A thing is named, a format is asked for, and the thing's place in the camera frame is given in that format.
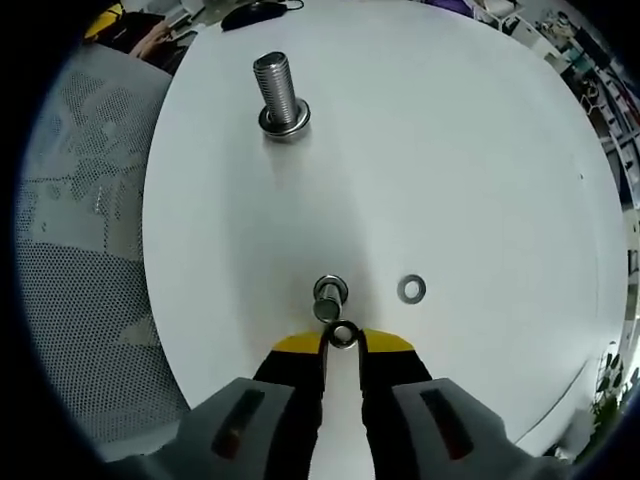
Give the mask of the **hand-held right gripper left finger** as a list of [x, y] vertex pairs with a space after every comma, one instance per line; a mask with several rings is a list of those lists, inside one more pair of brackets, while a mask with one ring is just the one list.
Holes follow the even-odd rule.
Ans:
[[113, 479], [306, 479], [322, 422], [326, 339], [276, 343], [251, 378], [237, 378], [185, 415], [174, 439], [109, 463]]

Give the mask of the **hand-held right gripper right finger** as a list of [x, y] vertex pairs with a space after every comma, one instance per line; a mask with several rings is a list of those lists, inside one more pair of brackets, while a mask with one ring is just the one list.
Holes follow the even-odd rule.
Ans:
[[387, 332], [359, 335], [362, 421], [378, 479], [562, 479], [565, 466], [512, 443], [503, 420], [414, 347]]

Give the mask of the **person's left hand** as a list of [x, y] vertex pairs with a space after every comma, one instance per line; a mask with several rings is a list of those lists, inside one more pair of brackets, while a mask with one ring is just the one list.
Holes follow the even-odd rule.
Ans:
[[174, 74], [186, 50], [186, 46], [180, 46], [173, 39], [172, 29], [162, 21], [132, 48], [129, 55]]

